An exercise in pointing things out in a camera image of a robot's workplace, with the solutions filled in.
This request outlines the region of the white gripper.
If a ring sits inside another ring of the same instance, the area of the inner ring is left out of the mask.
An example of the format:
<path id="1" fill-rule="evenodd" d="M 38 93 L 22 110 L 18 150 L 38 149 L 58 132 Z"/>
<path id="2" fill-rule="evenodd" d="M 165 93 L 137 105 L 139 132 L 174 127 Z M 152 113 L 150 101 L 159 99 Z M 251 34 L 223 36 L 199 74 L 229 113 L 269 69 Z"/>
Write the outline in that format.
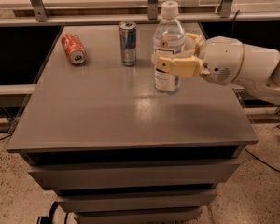
<path id="1" fill-rule="evenodd" d="M 155 53 L 151 60 L 164 73 L 180 77 L 200 74 L 207 82 L 226 85 L 234 81 L 241 69 L 244 45 L 233 38 L 216 36 L 205 41 L 201 35 L 186 33 L 184 53 L 186 58 Z"/>

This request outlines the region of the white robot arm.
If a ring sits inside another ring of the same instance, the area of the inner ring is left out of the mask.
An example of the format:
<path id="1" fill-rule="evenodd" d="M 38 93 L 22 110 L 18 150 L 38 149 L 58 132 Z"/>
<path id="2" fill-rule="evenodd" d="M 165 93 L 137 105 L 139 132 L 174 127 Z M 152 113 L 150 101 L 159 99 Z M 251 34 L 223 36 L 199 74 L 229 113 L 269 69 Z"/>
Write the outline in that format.
<path id="1" fill-rule="evenodd" d="M 203 39 L 186 34 L 186 50 L 152 55 L 156 68 L 180 77 L 199 76 L 209 83 L 241 86 L 251 96 L 280 105 L 280 51 L 234 38 Z"/>

